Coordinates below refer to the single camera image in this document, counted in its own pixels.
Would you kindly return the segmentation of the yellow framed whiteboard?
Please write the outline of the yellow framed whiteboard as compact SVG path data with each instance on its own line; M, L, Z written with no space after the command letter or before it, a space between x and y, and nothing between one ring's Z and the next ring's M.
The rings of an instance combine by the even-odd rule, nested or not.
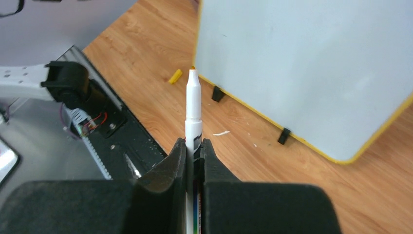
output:
M413 101L410 0L203 0L193 64L335 163Z

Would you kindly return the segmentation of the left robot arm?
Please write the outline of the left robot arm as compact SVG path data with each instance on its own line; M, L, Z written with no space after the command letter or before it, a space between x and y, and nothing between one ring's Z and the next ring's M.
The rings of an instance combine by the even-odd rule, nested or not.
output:
M75 61L0 68L1 98L33 98L80 108L92 94L89 72Z

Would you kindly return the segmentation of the white marker pen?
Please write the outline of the white marker pen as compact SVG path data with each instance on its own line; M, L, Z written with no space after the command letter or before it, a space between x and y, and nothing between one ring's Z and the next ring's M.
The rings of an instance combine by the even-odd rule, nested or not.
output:
M191 67L186 85L186 233L199 234L200 222L200 149L202 143L201 85L198 72Z

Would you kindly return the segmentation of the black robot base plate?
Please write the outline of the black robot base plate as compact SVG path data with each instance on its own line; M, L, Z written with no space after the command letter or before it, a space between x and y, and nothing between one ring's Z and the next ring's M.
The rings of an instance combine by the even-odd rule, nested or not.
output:
M99 84L113 102L98 120L80 109L62 109L76 134L81 134L82 126L87 122L93 126L103 123L88 134L81 135L81 140L106 179L139 178L167 156L80 49L72 46L58 61L81 63L88 69L89 77Z

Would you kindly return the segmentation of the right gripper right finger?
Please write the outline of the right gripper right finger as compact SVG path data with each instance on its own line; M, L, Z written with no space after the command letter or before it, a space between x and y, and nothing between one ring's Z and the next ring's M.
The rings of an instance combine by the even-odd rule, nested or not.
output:
M244 182L217 157L212 142L201 145L204 234L339 234L327 193L302 183Z

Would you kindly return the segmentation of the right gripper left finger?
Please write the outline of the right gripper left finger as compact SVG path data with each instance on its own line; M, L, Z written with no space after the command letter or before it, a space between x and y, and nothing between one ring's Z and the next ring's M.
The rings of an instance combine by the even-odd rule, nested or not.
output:
M186 146L138 179L31 181L0 211L3 234L184 234Z

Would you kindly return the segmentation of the yellow marker cap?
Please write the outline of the yellow marker cap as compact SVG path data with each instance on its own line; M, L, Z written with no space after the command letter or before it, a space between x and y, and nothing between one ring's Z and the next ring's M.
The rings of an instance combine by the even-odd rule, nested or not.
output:
M174 84L176 83L179 78L182 76L183 72L181 69L177 69L174 74L171 76L171 78L168 80L168 83Z

